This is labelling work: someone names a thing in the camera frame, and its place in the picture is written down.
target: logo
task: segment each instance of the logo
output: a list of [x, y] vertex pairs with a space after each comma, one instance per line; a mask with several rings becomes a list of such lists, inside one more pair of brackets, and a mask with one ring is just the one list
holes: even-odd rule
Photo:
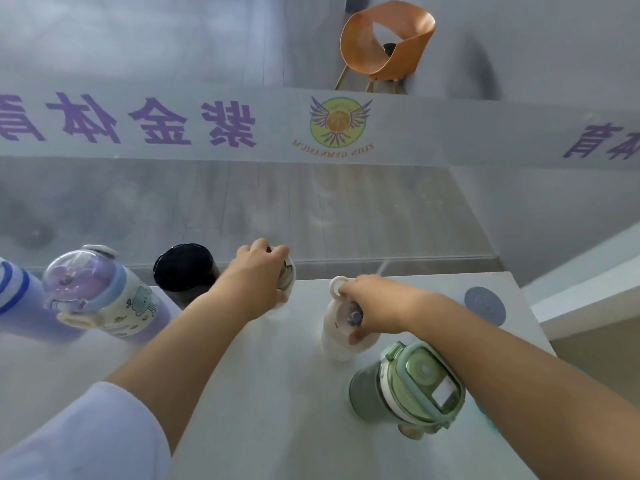
[[327, 148], [344, 148], [354, 144], [367, 125], [371, 101], [364, 105], [339, 97], [319, 103], [311, 97], [311, 135]]

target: black thermos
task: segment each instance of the black thermos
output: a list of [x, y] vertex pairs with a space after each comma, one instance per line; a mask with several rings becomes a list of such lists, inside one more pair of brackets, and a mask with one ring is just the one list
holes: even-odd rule
[[156, 259], [156, 284], [181, 309], [206, 293], [220, 272], [213, 256], [199, 244], [178, 244]]

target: chair leg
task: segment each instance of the chair leg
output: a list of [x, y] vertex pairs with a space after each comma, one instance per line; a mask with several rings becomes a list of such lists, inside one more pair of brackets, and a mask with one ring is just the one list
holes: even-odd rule
[[338, 82], [335, 83], [335, 88], [333, 89], [334, 91], [337, 91], [338, 88], [340, 88], [340, 84], [344, 80], [344, 76], [347, 75], [347, 71], [348, 70], [349, 70], [349, 66], [344, 66], [344, 69], [342, 70], [342, 73], [340, 74], [340, 79], [338, 79]]

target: hand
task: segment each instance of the hand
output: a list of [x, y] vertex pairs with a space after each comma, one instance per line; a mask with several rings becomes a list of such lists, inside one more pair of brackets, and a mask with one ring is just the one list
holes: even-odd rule
[[289, 256], [289, 248], [278, 246], [268, 252], [269, 243], [258, 239], [251, 247], [241, 246], [236, 258], [211, 288], [210, 292], [231, 299], [242, 307], [247, 322], [267, 313], [277, 303], [284, 303], [284, 291], [276, 288], [280, 270]]
[[358, 276], [343, 284], [339, 291], [340, 295], [357, 301], [363, 312], [362, 324], [349, 336], [352, 345], [370, 333], [408, 331], [411, 320], [429, 306], [432, 298], [439, 296], [375, 274]]

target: person's right arm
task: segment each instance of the person's right arm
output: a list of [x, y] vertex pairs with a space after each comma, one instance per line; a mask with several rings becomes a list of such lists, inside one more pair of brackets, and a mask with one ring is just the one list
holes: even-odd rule
[[432, 345], [540, 478], [640, 478], [640, 411], [610, 389], [444, 295], [368, 275], [340, 293], [364, 313], [352, 343], [409, 331]]

